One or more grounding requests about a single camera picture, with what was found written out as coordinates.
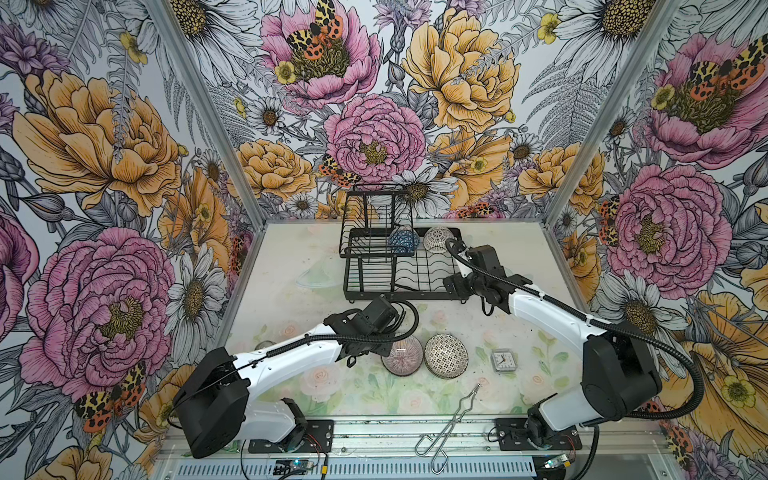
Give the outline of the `purple striped bowl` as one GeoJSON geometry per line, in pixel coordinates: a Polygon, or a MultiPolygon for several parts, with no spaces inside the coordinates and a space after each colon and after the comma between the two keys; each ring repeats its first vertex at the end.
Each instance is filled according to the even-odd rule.
{"type": "Polygon", "coordinates": [[[389,355],[381,361],[392,375],[407,377],[420,369],[424,361],[424,349],[417,338],[409,337],[394,342],[389,355]]]}

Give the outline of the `white red diamond bowl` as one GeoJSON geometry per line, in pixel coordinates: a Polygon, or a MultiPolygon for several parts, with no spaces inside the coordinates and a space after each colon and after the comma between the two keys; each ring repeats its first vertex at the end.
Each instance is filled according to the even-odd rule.
{"type": "Polygon", "coordinates": [[[430,254],[444,254],[448,251],[446,242],[454,238],[455,236],[448,227],[435,226],[426,231],[422,244],[430,254]]]}

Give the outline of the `blue patterned bowl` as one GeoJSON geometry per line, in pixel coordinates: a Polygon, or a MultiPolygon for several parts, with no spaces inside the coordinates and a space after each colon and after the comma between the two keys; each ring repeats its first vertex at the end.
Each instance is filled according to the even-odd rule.
{"type": "Polygon", "coordinates": [[[393,254],[412,256],[421,243],[420,236],[409,228],[394,230],[387,237],[387,246],[393,254]]]}

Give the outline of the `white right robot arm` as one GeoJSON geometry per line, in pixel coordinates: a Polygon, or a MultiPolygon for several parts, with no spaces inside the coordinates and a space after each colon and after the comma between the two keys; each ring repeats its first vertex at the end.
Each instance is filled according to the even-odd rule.
{"type": "Polygon", "coordinates": [[[619,421],[661,391],[653,352],[635,327],[597,319],[524,276],[508,275],[489,245],[468,248],[449,239],[445,246],[459,264],[459,272],[444,279],[449,292],[463,300],[477,296],[483,305],[536,325],[581,355],[580,383],[528,410],[529,443],[543,448],[579,424],[619,421]]]}

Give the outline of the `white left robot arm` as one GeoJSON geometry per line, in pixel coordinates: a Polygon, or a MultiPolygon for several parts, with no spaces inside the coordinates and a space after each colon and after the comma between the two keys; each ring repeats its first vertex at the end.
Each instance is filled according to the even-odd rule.
{"type": "Polygon", "coordinates": [[[369,354],[387,357],[394,343],[418,325],[402,327],[416,316],[412,304],[384,297],[366,307],[327,316],[309,331],[269,348],[231,354],[208,352],[173,399],[172,411],[195,459],[211,456],[235,440],[258,440],[293,450],[308,433],[309,422],[290,398],[261,400],[273,387],[339,361],[354,366],[369,354]]]}

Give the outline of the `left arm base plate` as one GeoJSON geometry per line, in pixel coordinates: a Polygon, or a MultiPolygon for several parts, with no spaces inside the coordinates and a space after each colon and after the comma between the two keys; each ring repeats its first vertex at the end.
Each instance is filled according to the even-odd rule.
{"type": "Polygon", "coordinates": [[[269,404],[275,413],[258,410],[258,418],[267,419],[267,437],[259,430],[260,437],[249,439],[249,454],[273,453],[320,453],[329,454],[332,449],[335,422],[333,420],[308,419],[298,404],[290,398],[282,398],[269,404]]]}

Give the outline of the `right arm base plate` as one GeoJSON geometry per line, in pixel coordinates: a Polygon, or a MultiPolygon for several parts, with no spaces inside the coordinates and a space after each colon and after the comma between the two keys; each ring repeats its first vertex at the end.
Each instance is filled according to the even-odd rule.
{"type": "Polygon", "coordinates": [[[583,448],[574,425],[556,431],[544,420],[539,401],[531,406],[525,416],[495,418],[485,437],[498,445],[501,451],[578,451],[583,448]]]}

